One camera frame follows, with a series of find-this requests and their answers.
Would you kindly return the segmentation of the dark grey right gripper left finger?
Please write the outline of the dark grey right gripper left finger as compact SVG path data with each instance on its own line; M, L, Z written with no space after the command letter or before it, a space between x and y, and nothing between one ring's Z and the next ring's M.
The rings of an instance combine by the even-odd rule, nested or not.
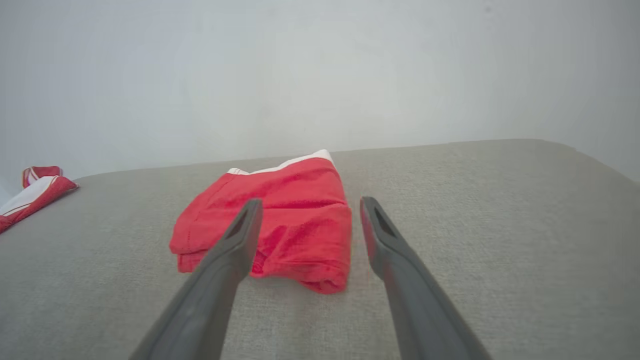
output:
M132 360L218 360L238 285L258 248L263 206L249 199L133 351Z

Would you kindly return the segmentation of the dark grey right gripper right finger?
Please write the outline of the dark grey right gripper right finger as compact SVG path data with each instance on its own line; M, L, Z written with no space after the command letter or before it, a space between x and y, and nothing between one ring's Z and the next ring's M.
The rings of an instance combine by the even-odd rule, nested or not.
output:
M359 201L369 264L382 280L403 360L489 360L423 260L372 196Z

